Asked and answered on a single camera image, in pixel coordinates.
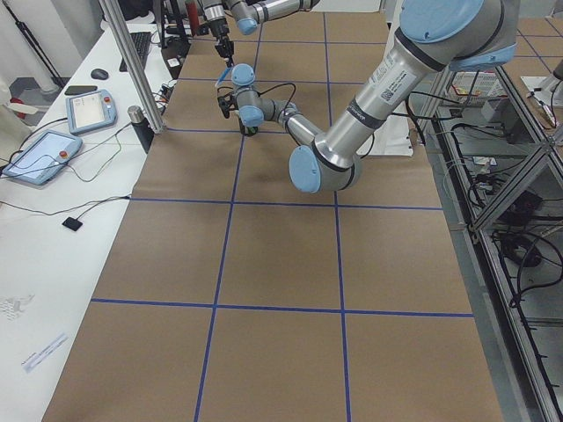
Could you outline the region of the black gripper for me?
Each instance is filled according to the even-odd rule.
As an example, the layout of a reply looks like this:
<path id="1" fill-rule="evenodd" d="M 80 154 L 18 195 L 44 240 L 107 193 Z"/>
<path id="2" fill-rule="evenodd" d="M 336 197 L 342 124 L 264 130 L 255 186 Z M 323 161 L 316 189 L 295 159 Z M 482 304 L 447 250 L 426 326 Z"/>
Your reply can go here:
<path id="1" fill-rule="evenodd" d="M 223 43 L 227 67 L 234 65 L 234 43 L 229 39 L 229 27 L 226 19 L 215 19 L 211 21 L 211 32 L 216 37 L 218 43 Z M 223 56 L 222 47 L 219 44 L 215 45 L 216 52 L 219 56 Z"/>
<path id="2" fill-rule="evenodd" d="M 233 94 L 224 94 L 218 96 L 217 104 L 224 118 L 229 118 L 232 113 L 238 110 L 237 101 Z"/>

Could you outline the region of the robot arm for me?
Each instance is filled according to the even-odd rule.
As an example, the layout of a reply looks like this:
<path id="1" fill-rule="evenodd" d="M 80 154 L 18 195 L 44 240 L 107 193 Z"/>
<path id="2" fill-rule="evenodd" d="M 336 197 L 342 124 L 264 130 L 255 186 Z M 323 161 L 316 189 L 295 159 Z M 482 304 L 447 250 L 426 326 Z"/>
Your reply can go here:
<path id="1" fill-rule="evenodd" d="M 311 11 L 316 0 L 272 0 L 272 1 L 196 1 L 198 12 L 203 17 L 202 28 L 216 39 L 215 49 L 225 61 L 227 68 L 234 66 L 235 46 L 230 39 L 230 28 L 226 18 L 230 13 L 238 30 L 250 35 L 260 24 L 285 18 L 298 12 Z"/>
<path id="2" fill-rule="evenodd" d="M 519 10 L 517 1 L 403 2 L 393 47 L 327 132 L 293 103 L 258 93 L 245 63 L 233 67 L 233 90 L 218 104 L 225 116 L 236 110 L 244 127 L 275 121 L 285 128 L 298 144 L 289 159 L 298 190 L 343 190 L 361 173 L 358 149 L 426 75 L 491 69 L 513 58 Z"/>

